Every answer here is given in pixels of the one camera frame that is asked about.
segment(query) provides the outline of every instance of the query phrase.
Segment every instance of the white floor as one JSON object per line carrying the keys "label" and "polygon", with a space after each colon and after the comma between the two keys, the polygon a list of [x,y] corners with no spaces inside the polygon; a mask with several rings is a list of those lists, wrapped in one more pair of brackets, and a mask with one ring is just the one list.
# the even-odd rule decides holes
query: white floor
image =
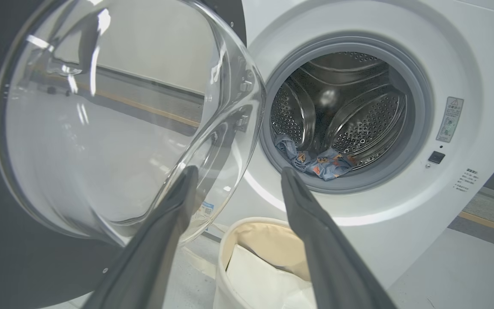
{"label": "white floor", "polygon": [[[188,248],[216,263],[217,243],[200,237]],[[447,229],[389,294],[398,309],[494,308],[494,244]],[[177,252],[164,307],[211,309],[213,295],[214,279],[192,268]],[[47,309],[80,308],[86,298]]]}

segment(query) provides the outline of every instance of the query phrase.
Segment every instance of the washing machine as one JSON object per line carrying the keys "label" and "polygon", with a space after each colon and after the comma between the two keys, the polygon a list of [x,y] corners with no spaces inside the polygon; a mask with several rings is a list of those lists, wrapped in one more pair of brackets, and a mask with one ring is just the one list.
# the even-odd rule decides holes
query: washing machine
{"label": "washing machine", "polygon": [[339,126],[307,143],[355,166],[298,174],[385,288],[494,172],[494,1],[33,7],[0,66],[0,174],[44,229],[125,246],[190,165],[199,209],[182,243],[286,219],[292,162],[275,145],[310,135],[278,124],[300,90],[314,105],[339,94]]}

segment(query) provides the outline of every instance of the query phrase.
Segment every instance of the washing machine opening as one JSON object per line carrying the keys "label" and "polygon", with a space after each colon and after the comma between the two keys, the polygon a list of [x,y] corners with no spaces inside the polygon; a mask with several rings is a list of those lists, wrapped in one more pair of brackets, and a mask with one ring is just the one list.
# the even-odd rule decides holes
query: washing machine opening
{"label": "washing machine opening", "polygon": [[[371,188],[410,162],[426,133],[427,86],[406,74],[413,72],[406,61],[382,55],[335,49],[291,63],[286,76],[277,70],[283,78],[267,84],[261,142],[278,171],[293,166],[310,189],[337,194]],[[296,149],[286,151],[285,143]],[[331,176],[327,168],[324,177],[327,161],[344,168]]]}

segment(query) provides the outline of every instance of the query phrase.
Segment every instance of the warning label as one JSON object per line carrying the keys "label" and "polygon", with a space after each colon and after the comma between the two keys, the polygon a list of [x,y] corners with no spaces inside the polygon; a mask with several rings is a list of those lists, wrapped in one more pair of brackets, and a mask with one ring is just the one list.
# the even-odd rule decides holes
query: warning label
{"label": "warning label", "polygon": [[442,142],[450,142],[457,129],[458,118],[461,116],[463,99],[448,97],[445,113],[441,121],[440,131],[436,139]]}
{"label": "warning label", "polygon": [[453,188],[460,192],[468,192],[473,184],[479,179],[478,172],[471,169],[466,169],[461,177],[455,182]]}

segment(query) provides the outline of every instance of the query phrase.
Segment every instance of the transparent door glass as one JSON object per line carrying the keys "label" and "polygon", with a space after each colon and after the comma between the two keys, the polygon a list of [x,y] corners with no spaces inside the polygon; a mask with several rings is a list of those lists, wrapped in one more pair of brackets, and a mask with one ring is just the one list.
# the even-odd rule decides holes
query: transparent door glass
{"label": "transparent door glass", "polygon": [[188,241],[243,176],[264,99],[241,41],[197,2],[46,3],[0,75],[0,166],[39,222],[125,245],[195,165]]}

